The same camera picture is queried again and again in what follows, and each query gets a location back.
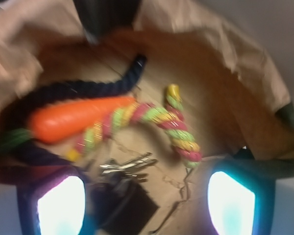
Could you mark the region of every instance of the paper bag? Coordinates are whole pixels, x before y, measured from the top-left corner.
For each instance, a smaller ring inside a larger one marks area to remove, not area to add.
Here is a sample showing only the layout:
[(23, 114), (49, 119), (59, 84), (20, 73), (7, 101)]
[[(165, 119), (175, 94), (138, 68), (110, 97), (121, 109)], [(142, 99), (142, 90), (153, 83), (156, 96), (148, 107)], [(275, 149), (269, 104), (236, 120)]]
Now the paper bag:
[[(118, 80), (142, 53), (148, 63), (137, 85), (138, 100), (161, 106), (166, 86), (178, 84), (186, 123), (204, 157), (235, 154), (247, 146), (258, 160), (294, 158), (294, 131), (274, 116), (290, 101), (289, 93), (270, 57), (250, 38), (192, 0), (144, 0), (133, 25), (135, 30), (116, 30), (90, 46), (71, 1), (22, 0), (1, 11), (0, 112), (36, 86)], [(45, 147), (61, 155), (73, 142)], [(172, 209), (187, 214), (190, 205), (188, 173), (167, 136), (154, 126), (138, 125), (117, 133), (107, 149), (93, 157), (123, 162), (152, 152), (159, 160), (146, 169), (143, 187), (160, 208), (141, 233), (186, 233), (170, 226), (178, 213), (166, 220)], [(203, 162), (196, 172), (211, 167)], [(208, 174), (201, 177), (207, 180)], [(200, 193), (190, 191), (201, 197), (197, 202), (207, 221), (201, 231), (212, 231), (205, 184), (199, 185)]]

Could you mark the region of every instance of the pink and yellow rope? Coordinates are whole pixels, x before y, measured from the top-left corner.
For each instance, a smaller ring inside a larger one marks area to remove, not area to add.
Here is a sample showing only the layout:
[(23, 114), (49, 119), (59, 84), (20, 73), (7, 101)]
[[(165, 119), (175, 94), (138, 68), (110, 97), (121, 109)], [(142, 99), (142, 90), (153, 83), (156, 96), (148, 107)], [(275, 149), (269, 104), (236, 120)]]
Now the pink and yellow rope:
[(87, 128), (75, 149), (67, 154), (67, 158), (71, 161), (76, 160), (79, 155), (90, 152), (100, 142), (130, 124), (151, 122), (165, 130), (172, 146), (182, 157), (184, 165), (188, 168), (196, 167), (202, 154), (199, 145), (195, 142), (193, 135), (187, 131), (187, 126), (183, 122), (182, 100), (177, 85), (173, 84), (168, 87), (166, 100), (166, 108), (155, 107), (151, 103), (134, 103), (115, 110), (101, 123), (95, 123)]

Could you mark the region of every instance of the navy blue rope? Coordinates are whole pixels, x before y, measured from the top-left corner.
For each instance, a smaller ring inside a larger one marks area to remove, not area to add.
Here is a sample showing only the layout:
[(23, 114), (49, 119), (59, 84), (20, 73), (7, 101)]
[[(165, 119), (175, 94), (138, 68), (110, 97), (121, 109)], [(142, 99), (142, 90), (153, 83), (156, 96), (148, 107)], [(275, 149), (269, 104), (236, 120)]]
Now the navy blue rope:
[(113, 83), (85, 81), (57, 82), (30, 92), (14, 107), (7, 129), (24, 127), (29, 115), (37, 108), (66, 99), (117, 96), (129, 92), (138, 82), (146, 57), (137, 55), (122, 79)]
[[(29, 115), (35, 109), (49, 103), (66, 99), (97, 98), (127, 93), (138, 82), (146, 60), (145, 56), (137, 55), (122, 79), (115, 83), (68, 81), (39, 88), (29, 93), (16, 105), (11, 112), (11, 125), (8, 129), (24, 127)], [(34, 140), (20, 144), (12, 150), (12, 154), (28, 165), (70, 165), (72, 163), (38, 147)]]

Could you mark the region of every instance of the rope toy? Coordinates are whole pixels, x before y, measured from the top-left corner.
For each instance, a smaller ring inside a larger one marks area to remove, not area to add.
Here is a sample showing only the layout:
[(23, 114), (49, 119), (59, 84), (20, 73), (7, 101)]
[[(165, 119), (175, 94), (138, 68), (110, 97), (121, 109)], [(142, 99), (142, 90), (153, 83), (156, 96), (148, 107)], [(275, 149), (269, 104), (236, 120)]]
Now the rope toy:
[(168, 87), (166, 100), (166, 108), (155, 107), (150, 103), (134, 103), (125, 108), (118, 108), (106, 116), (102, 122), (94, 123), (87, 128), (76, 146), (66, 154), (66, 158), (76, 161), (81, 155), (92, 151), (100, 142), (107, 140), (121, 128), (138, 122), (150, 122), (165, 130), (172, 146), (182, 157), (187, 168), (197, 167), (202, 154), (193, 135), (187, 131), (182, 121), (183, 107), (177, 85), (172, 84)]
[(36, 145), (31, 132), (24, 128), (30, 114), (57, 101), (125, 94), (138, 82), (146, 61), (144, 55), (137, 55), (123, 77), (115, 83), (57, 82), (30, 92), (11, 111), (6, 124), (9, 131), (0, 133), (0, 154), (12, 153), (28, 165), (70, 165), (72, 162)]

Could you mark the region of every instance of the orange rubber toy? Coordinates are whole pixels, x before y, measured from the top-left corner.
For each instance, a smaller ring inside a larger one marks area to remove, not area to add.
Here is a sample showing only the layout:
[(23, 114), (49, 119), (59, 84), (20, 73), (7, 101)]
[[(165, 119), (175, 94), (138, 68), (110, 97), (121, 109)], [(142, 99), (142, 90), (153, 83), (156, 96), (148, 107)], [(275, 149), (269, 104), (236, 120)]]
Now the orange rubber toy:
[(94, 121), (101, 121), (117, 108), (134, 102), (133, 97), (123, 96), (59, 104), (34, 112), (28, 125), (36, 139), (44, 143), (55, 143), (83, 131)]

